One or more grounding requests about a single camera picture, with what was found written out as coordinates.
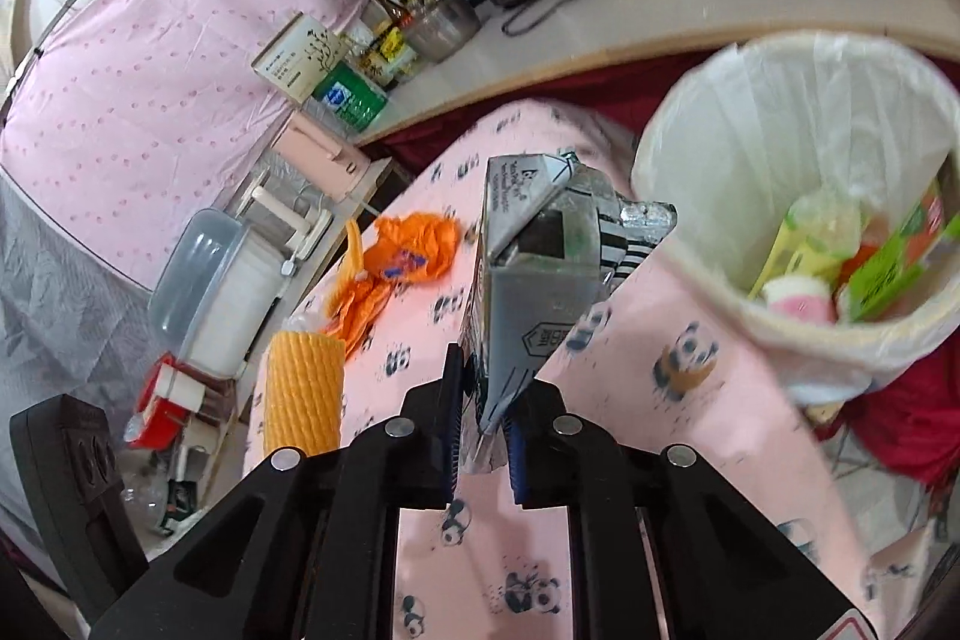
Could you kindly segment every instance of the gray plastic lid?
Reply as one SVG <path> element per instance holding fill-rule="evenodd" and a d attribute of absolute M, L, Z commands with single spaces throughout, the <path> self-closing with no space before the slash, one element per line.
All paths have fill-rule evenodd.
<path fill-rule="evenodd" d="M 248 231 L 239 220 L 209 208 L 190 218 L 176 243 L 150 296 L 147 315 L 157 340 L 178 359 L 187 353 Z"/>

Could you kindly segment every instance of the orange plastic wrapper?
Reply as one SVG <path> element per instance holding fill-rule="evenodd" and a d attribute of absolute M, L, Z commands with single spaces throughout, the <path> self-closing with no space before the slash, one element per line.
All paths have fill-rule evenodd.
<path fill-rule="evenodd" d="M 347 255 L 326 301 L 331 321 L 323 330 L 344 340 L 347 357 L 363 341 L 373 321 L 390 301 L 397 283 L 421 283 L 443 277 L 453 266 L 460 244 L 455 218 L 414 213 L 406 218 L 378 218 L 376 244 L 363 253 L 360 229 L 347 225 Z"/>
<path fill-rule="evenodd" d="M 443 277 L 453 266 L 460 243 L 456 218 L 414 213 L 378 218 L 377 239 L 363 256 L 364 268 L 396 283 L 423 283 Z"/>

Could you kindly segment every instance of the metal screw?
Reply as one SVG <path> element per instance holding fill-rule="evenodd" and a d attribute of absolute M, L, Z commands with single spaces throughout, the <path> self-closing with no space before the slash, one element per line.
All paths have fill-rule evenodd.
<path fill-rule="evenodd" d="M 270 466 L 278 472 L 286 472 L 288 469 L 293 469 L 300 461 L 301 455 L 299 451 L 295 451 L 293 448 L 283 448 L 270 456 Z"/>
<path fill-rule="evenodd" d="M 686 445 L 671 445 L 666 452 L 666 461 L 675 467 L 692 467 L 697 462 L 697 453 Z"/>
<path fill-rule="evenodd" d="M 553 431 L 557 434 L 565 434 L 572 437 L 573 434 L 579 434 L 584 428 L 580 418 L 575 415 L 558 415 L 553 419 Z"/>
<path fill-rule="evenodd" d="M 414 422 L 409 418 L 391 418 L 384 428 L 391 437 L 410 437 L 416 429 Z"/>

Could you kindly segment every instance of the green can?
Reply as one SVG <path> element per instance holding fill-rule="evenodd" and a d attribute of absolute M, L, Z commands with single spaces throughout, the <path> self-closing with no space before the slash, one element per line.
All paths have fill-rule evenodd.
<path fill-rule="evenodd" d="M 313 97 L 354 131 L 363 131 L 387 105 L 387 95 L 340 61 L 314 88 Z"/>

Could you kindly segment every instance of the white trash bag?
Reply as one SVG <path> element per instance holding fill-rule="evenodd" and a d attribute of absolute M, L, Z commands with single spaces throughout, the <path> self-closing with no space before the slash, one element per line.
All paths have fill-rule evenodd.
<path fill-rule="evenodd" d="M 744 292 L 800 196 L 834 185 L 893 228 L 951 152 L 960 97 L 932 63 L 890 39 L 800 32 L 690 71 L 644 131 L 631 182 L 676 205 L 662 246 L 674 268 L 767 350 L 798 404 L 821 405 L 889 384 L 957 328 L 960 253 L 911 290 L 916 309 L 874 324 L 800 323 Z"/>

